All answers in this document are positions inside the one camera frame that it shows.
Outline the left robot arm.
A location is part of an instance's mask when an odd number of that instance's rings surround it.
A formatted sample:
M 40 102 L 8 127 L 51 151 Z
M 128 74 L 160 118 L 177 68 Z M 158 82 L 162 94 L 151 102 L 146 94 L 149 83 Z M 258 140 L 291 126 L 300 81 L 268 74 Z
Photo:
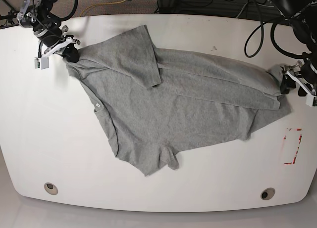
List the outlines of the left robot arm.
M 285 66 L 282 70 L 280 83 L 281 94 L 288 94 L 291 89 L 300 85 L 298 95 L 301 97 L 317 97 L 317 0 L 268 0 L 280 12 L 274 20 L 270 39 L 274 48 L 281 54 L 299 60 L 296 65 Z M 281 21 L 287 21 L 297 40 L 306 45 L 309 52 L 295 54 L 283 50 L 275 41 L 275 29 Z

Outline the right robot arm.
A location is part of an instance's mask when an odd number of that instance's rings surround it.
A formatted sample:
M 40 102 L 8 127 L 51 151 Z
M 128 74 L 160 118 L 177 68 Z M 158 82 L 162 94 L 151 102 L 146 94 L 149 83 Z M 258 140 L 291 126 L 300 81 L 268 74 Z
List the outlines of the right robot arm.
M 38 38 L 38 55 L 35 58 L 35 68 L 49 68 L 49 57 L 57 54 L 69 62 L 79 60 L 78 49 L 80 41 L 73 35 L 68 35 L 68 27 L 62 22 L 69 20 L 78 6 L 74 0 L 72 11 L 66 17 L 58 17 L 51 13 L 53 4 L 58 0 L 24 0 L 17 13 L 18 24 L 23 28 L 31 28 Z

